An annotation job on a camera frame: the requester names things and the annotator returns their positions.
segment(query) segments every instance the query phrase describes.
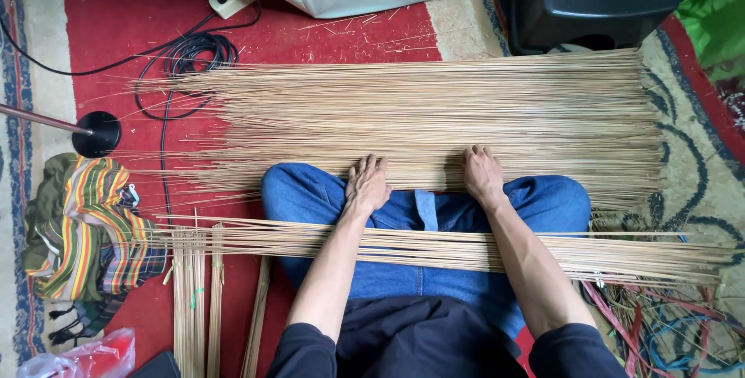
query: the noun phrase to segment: black shirt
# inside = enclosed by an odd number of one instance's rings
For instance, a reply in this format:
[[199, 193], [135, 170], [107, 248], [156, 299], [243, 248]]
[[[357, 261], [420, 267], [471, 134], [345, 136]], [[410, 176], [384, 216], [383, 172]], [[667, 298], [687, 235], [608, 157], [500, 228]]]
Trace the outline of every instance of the black shirt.
[[[337, 345], [310, 324], [284, 329], [268, 377], [502, 376], [524, 378], [515, 342], [451, 297], [356, 299], [347, 303]], [[537, 378], [626, 378], [585, 324], [541, 335], [529, 356]]]

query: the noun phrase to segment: black plastic stool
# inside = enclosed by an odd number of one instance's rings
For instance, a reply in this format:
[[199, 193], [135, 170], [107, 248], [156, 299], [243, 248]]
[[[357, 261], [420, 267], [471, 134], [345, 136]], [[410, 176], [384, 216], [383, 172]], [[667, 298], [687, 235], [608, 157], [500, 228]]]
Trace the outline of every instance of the black plastic stool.
[[562, 43], [593, 50], [633, 48], [679, 0], [510, 0], [509, 49], [545, 54]]

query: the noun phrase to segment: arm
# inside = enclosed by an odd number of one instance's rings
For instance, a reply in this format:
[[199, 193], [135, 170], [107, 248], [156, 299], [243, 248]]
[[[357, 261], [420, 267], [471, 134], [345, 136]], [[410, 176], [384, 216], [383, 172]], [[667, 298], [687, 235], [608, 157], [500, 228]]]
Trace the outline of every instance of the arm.
[[559, 263], [512, 208], [502, 191], [502, 167], [489, 147], [467, 148], [463, 163], [466, 188], [487, 213], [530, 334], [538, 338], [571, 323], [596, 327]]
[[369, 216], [383, 206], [392, 190], [385, 183], [386, 165], [384, 158], [376, 166], [375, 154], [371, 154], [360, 159], [359, 173], [354, 167], [349, 169], [347, 203], [336, 228], [321, 247], [297, 291], [288, 326], [311, 324], [336, 343], [362, 232]]

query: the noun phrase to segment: person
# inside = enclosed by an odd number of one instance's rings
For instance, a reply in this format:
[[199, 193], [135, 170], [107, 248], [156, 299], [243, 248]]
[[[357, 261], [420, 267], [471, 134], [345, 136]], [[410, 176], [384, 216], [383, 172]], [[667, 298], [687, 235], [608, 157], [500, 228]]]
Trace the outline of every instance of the person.
[[[335, 224], [315, 259], [280, 258], [297, 295], [267, 376], [527, 377], [513, 341], [527, 325], [538, 378], [621, 377], [593, 317], [536, 232], [586, 232], [590, 204], [567, 177], [504, 184], [488, 147], [463, 152], [468, 193], [394, 191], [387, 161], [362, 158], [349, 181], [277, 164], [266, 216]], [[357, 262], [364, 228], [491, 232], [506, 274]]]

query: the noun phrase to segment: black round base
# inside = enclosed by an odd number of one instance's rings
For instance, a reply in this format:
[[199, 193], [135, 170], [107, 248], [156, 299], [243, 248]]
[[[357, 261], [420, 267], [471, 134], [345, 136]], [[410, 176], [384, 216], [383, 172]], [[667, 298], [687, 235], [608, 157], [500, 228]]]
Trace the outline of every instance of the black round base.
[[116, 116], [108, 112], [88, 113], [76, 125], [93, 130], [93, 135], [72, 134], [72, 146], [78, 154], [87, 158], [109, 155], [121, 139], [121, 124]]

